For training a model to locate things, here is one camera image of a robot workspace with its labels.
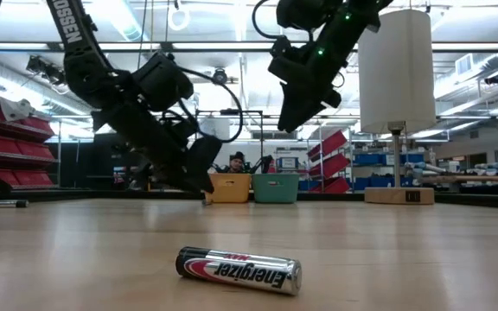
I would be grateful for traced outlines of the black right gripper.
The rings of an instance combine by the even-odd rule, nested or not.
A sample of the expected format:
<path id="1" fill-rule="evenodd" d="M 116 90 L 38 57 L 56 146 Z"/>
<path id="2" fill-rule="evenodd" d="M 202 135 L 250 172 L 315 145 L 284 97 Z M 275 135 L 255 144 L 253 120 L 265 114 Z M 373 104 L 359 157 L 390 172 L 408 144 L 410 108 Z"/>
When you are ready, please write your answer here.
<path id="1" fill-rule="evenodd" d="M 340 39 L 319 36 L 296 47 L 286 36 L 273 43 L 268 71 L 280 78 L 284 99 L 278 129 L 287 133 L 325 109 L 325 103 L 337 108 L 342 97 L 335 90 L 333 80 L 340 71 Z M 313 93 L 324 93 L 321 101 Z"/>

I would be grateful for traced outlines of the teal plastic bin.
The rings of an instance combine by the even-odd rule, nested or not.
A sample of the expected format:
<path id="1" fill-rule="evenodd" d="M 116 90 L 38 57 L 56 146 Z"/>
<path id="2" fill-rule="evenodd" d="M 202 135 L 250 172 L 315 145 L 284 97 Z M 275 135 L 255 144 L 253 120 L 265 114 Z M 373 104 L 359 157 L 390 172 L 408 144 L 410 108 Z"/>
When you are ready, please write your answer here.
<path id="1" fill-rule="evenodd" d="M 297 201 L 297 174 L 267 173 L 252 176 L 252 190 L 257 203 L 292 204 Z"/>

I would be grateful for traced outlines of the silver ventilation duct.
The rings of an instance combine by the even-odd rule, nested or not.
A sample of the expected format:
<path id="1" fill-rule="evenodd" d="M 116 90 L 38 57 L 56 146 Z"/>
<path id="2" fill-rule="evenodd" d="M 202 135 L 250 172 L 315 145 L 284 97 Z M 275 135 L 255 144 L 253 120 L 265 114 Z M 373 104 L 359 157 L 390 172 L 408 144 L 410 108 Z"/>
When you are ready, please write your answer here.
<path id="1" fill-rule="evenodd" d="M 126 41 L 145 39 L 144 29 L 133 15 L 128 0 L 93 0 L 93 6 Z"/>

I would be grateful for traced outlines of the white shade lamp wooden base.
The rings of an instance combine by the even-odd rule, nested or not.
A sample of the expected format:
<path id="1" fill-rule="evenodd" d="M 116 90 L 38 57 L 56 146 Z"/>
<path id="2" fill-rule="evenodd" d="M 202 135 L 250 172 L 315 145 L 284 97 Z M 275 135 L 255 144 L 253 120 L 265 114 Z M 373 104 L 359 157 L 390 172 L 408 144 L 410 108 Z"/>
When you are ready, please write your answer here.
<path id="1" fill-rule="evenodd" d="M 399 153 L 402 134 L 436 123 L 431 18 L 408 9 L 383 14 L 380 23 L 376 33 L 367 30 L 358 41 L 361 130 L 392 136 L 394 185 L 366 188 L 364 201 L 430 206 L 431 188 L 401 186 Z"/>

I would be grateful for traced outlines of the black aluminium table frame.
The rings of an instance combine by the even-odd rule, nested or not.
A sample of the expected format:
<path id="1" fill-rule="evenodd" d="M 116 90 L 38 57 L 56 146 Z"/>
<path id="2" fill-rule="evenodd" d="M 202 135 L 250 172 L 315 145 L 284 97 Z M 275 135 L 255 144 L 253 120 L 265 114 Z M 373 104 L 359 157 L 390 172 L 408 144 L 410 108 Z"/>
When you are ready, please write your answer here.
<path id="1" fill-rule="evenodd" d="M 202 200 L 204 194 L 184 192 L 134 192 L 99 190 L 15 190 L 9 194 L 0 193 L 0 200 L 28 200 L 30 202 L 87 200 L 87 199 L 129 199 L 129 200 Z M 443 204 L 464 206 L 485 206 L 498 208 L 495 194 L 444 194 L 436 193 L 435 201 Z"/>

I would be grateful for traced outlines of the black ceiling-mounted device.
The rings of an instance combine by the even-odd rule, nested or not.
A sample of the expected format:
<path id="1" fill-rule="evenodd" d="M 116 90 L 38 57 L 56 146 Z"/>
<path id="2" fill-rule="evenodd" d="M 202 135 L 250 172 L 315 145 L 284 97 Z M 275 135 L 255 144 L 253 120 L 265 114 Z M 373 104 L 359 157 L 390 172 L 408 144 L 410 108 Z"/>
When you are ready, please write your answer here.
<path id="1" fill-rule="evenodd" d="M 40 75 L 51 85 L 59 86 L 66 83 L 64 71 L 51 62 L 47 62 L 37 55 L 30 55 L 26 65 L 26 70 L 30 73 Z"/>

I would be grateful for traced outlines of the blue white box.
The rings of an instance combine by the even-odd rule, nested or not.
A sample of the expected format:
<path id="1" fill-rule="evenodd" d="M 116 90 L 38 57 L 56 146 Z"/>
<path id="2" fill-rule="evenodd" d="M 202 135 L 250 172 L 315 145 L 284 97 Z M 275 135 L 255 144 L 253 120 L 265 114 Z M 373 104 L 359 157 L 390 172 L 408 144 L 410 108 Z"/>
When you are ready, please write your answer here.
<path id="1" fill-rule="evenodd" d="M 299 159 L 297 157 L 279 157 L 277 159 L 277 171 L 298 171 Z"/>

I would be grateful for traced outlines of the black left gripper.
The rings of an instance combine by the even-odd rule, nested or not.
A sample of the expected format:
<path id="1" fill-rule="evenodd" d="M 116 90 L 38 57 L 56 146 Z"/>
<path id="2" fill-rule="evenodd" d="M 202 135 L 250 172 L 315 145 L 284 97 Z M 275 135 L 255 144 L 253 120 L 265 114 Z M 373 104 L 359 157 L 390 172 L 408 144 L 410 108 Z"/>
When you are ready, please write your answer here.
<path id="1" fill-rule="evenodd" d="M 108 105 L 92 111 L 91 116 L 94 130 L 108 124 L 143 153 L 136 170 L 139 186 L 153 177 L 159 184 L 182 191 L 214 191 L 208 170 L 222 146 L 216 136 L 198 138 L 187 151 L 188 136 L 195 133 L 194 123 L 178 116 L 161 122 L 140 104 Z"/>

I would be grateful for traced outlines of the person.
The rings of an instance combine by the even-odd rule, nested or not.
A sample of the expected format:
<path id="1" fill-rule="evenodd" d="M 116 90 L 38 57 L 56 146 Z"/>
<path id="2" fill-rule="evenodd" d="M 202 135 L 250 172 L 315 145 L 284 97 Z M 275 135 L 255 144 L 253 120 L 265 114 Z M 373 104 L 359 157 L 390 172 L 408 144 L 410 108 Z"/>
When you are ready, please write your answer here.
<path id="1" fill-rule="evenodd" d="M 230 162 L 227 169 L 229 174 L 242 173 L 245 166 L 245 155 L 241 151 L 237 151 L 230 156 Z"/>

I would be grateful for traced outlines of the red bin rack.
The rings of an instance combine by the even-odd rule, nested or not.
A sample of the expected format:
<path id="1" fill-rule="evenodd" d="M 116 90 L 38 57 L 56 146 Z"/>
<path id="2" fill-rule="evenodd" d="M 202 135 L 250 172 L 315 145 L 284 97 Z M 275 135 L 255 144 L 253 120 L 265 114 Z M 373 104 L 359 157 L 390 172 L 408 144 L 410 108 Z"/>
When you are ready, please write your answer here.
<path id="1" fill-rule="evenodd" d="M 348 139 L 338 130 L 323 138 L 307 152 L 308 192 L 344 194 L 350 189 L 345 176 L 345 169 L 350 164 L 344 150 L 347 142 Z"/>

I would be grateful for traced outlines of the red bin shelf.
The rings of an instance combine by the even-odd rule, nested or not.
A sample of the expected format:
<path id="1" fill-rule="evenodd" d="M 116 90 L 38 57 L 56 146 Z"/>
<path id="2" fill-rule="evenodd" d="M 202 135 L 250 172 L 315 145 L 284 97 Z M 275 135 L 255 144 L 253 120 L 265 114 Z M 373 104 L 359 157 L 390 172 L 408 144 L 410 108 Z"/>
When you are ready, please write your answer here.
<path id="1" fill-rule="evenodd" d="M 14 189 L 51 189 L 48 169 L 59 162 L 47 140 L 54 136 L 49 119 L 26 99 L 0 97 L 0 180 Z"/>

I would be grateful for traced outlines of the black background monitor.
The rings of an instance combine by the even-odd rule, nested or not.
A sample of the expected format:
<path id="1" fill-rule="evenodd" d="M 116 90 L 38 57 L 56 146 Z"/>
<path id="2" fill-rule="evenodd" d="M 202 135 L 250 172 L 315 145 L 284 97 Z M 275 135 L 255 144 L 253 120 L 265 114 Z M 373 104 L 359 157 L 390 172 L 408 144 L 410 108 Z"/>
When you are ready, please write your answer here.
<path id="1" fill-rule="evenodd" d="M 94 157 L 104 170 L 137 166 L 143 157 L 117 133 L 96 134 L 93 139 Z"/>

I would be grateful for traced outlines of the blue bin shelf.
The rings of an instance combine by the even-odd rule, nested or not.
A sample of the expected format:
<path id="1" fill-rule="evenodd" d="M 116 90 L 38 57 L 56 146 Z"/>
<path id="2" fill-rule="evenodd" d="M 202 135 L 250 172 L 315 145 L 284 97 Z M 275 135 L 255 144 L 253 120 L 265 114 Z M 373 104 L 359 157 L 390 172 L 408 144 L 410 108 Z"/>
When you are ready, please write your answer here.
<path id="1" fill-rule="evenodd" d="M 407 162 L 423 162 L 425 156 L 418 153 L 401 154 L 400 186 L 412 187 L 412 177 L 404 177 L 403 166 Z M 348 183 L 355 191 L 365 190 L 367 187 L 394 187 L 395 170 L 393 153 L 356 154 L 353 156 L 352 169 L 354 179 Z"/>

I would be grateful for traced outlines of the black rig frame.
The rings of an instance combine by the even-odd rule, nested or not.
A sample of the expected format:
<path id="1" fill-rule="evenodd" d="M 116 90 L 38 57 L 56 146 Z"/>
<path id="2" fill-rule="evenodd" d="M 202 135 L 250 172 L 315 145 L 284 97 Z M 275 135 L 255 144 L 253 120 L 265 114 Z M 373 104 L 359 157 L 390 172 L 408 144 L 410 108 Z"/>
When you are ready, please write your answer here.
<path id="1" fill-rule="evenodd" d="M 223 144 L 226 143 L 232 143 L 235 141 L 239 142 L 245 142 L 245 143 L 250 143 L 250 142 L 256 142 L 256 139 L 253 138 L 240 138 L 243 129 L 246 129 L 247 131 L 251 131 L 249 128 L 249 125 L 251 121 L 253 121 L 258 127 L 259 127 L 259 138 L 258 141 L 260 143 L 260 155 L 258 160 L 264 156 L 264 113 L 262 111 L 257 111 L 257 110 L 248 110 L 248 111 L 243 111 L 241 109 L 233 109 L 233 108 L 228 108 L 224 110 L 219 110 L 219 111 L 205 111 L 205 110 L 195 110 L 195 119 L 200 123 L 201 119 L 204 119 L 206 117 L 213 116 L 213 117 L 223 117 L 223 118 L 232 118 L 232 117 L 238 117 L 239 121 L 236 123 L 239 128 L 238 131 L 234 133 L 233 136 L 231 136 L 230 139 L 224 140 Z M 246 172 L 249 172 L 249 167 L 247 164 L 244 166 L 244 169 Z"/>

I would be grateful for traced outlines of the white cylindrical tank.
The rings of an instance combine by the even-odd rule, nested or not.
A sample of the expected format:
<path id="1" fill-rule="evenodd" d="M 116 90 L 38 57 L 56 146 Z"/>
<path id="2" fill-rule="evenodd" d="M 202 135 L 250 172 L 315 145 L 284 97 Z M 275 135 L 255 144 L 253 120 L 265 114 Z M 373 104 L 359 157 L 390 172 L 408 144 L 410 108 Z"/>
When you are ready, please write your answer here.
<path id="1" fill-rule="evenodd" d="M 228 140 L 230 136 L 230 120 L 223 117 L 209 116 L 200 120 L 200 129 L 203 133 L 216 136 L 220 140 Z"/>

